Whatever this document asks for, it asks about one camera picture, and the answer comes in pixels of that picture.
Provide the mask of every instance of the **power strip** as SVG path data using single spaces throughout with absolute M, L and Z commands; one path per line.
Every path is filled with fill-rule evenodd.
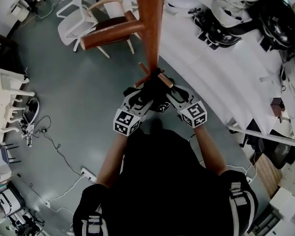
M 82 168 L 81 169 L 81 173 L 84 174 L 89 180 L 91 180 L 93 183 L 96 182 L 97 180 L 97 177 L 92 173 L 90 172 L 87 168 Z

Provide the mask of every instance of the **forearm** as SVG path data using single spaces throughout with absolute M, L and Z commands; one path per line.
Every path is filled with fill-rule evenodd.
M 227 169 L 226 164 L 211 136 L 207 132 L 204 125 L 196 127 L 194 131 L 196 133 L 206 168 L 218 175 L 221 175 Z
M 126 147 L 127 140 L 128 137 L 117 134 L 98 173 L 96 183 L 102 184 L 107 188 L 110 188 L 114 184 L 120 173 L 123 151 Z

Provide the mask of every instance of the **white chair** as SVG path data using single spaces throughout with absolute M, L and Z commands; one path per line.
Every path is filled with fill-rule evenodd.
M 93 5 L 91 5 L 87 12 L 90 12 L 92 9 L 98 7 L 98 6 L 101 6 L 105 3 L 109 3 L 109 2 L 117 2 L 119 5 L 120 5 L 120 8 L 121 10 L 123 11 L 123 13 L 125 13 L 124 11 L 124 8 L 122 6 L 122 0 L 102 0 L 102 1 L 99 1 Z M 103 22 L 99 22 L 96 26 L 96 29 L 95 31 L 97 30 L 102 30 L 104 28 L 107 28 L 107 27 L 111 27 L 111 26 L 114 26 L 114 25 L 119 25 L 119 24 L 122 24 L 122 23 L 126 23 L 127 22 L 127 19 L 125 16 L 120 16 L 120 17 L 115 17 L 115 18 L 110 18 L 108 20 L 105 20 Z M 130 41 L 130 35 L 127 35 L 127 36 L 123 36 L 119 39 L 114 39 L 113 41 L 111 42 L 107 42 L 105 45 L 107 44 L 111 44 L 111 43 L 116 43 L 116 42 L 120 42 L 120 41 L 127 41 L 128 42 L 128 45 L 130 47 L 130 51 L 132 54 L 134 54 L 134 49 L 132 47 L 132 44 L 131 44 L 131 41 Z M 100 46 L 97 46 L 97 48 L 103 53 L 105 54 L 108 58 L 109 58 L 109 55 L 100 47 Z
M 79 8 L 68 16 L 62 16 L 61 13 L 72 5 Z M 81 37 L 95 30 L 98 23 L 92 12 L 87 11 L 87 9 L 88 7 L 82 4 L 82 0 L 72 0 L 72 2 L 57 11 L 57 17 L 64 18 L 58 26 L 59 36 L 65 45 L 77 40 L 73 48 L 74 52 L 77 51 Z

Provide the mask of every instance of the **chair seat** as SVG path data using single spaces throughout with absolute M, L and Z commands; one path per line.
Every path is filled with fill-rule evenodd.
M 78 26 L 74 31 L 72 31 L 68 35 L 68 37 L 70 38 L 66 38 L 65 33 L 81 20 L 82 20 L 82 16 L 81 16 L 80 9 L 77 9 L 74 12 L 72 12 L 70 15 L 68 15 L 66 18 L 64 18 L 58 25 L 59 36 L 65 45 L 71 44 L 75 39 L 78 39 L 85 31 L 95 26 L 95 22 L 91 23 L 91 22 L 84 21 L 80 26 Z
M 106 27 L 110 27 L 110 26 L 114 26 L 114 25 L 118 25 L 118 24 L 121 24 L 121 23 L 126 23 L 128 22 L 126 17 L 116 17 L 116 18 L 110 18 L 106 21 L 103 21 L 103 22 L 99 22 L 96 26 L 96 31 L 98 30 L 101 30 L 101 29 L 104 29 Z M 112 44 L 112 43 L 116 43 L 116 42 L 120 42 L 120 41 L 124 41 L 124 40 L 128 40 L 130 37 L 130 35 L 127 35 L 127 36 L 124 36 L 122 38 L 119 38 L 119 39 L 116 39 L 114 41 L 111 41 L 109 43 L 106 43 L 105 45 L 108 45 L 108 44 Z

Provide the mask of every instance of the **floor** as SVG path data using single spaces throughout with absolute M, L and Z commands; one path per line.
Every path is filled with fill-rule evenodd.
M 43 12 L 48 12 L 54 2 L 47 0 Z M 66 5 L 62 2 L 56 10 Z M 96 12 L 100 20 L 105 17 Z M 139 39 L 131 38 L 135 54 L 132 55 L 126 42 L 104 46 L 111 55 L 106 58 L 98 49 L 74 53 L 73 45 L 64 46 L 58 35 L 57 27 L 61 19 L 52 13 L 42 22 L 36 18 L 22 25 L 12 39 L 19 44 L 19 52 L 30 79 L 26 90 L 33 90 L 40 102 L 37 119 L 49 115 L 52 125 L 48 135 L 61 144 L 59 149 L 75 171 L 86 167 L 97 174 L 104 160 L 106 151 L 116 135 L 112 130 L 116 109 L 123 101 L 123 91 L 141 79 L 144 74 L 138 67 L 144 61 L 144 50 Z M 159 65 L 166 69 L 167 76 L 174 78 L 177 84 L 189 86 L 162 58 Z M 228 164 L 248 168 L 249 160 L 242 149 L 231 137 L 227 128 L 206 105 L 208 121 L 206 128 L 223 153 Z M 160 115 L 164 127 L 177 132 L 188 139 L 193 130 L 181 122 L 173 108 Z M 47 127 L 44 119 L 38 128 Z M 148 131 L 148 123 L 143 124 Z M 46 221 L 45 230 L 50 235 L 66 235 L 62 230 L 69 230 L 72 214 L 64 209 L 55 213 L 46 207 L 43 199 L 50 199 L 63 194 L 79 178 L 57 154 L 52 143 L 43 136 L 33 141 L 33 147 L 26 146 L 20 133 L 10 133 L 8 143 L 17 143 L 20 147 L 13 150 L 22 162 L 11 165 L 13 183 L 24 196 L 28 207 L 37 210 Z M 195 153 L 201 160 L 195 139 L 191 140 Z M 255 174 L 254 168 L 248 172 Z M 51 201 L 54 210 L 65 207 L 74 212 L 83 189 L 89 186 L 87 179 L 82 179 L 64 197 Z M 267 206 L 269 197 L 257 177 L 251 184 L 259 199 L 259 213 Z

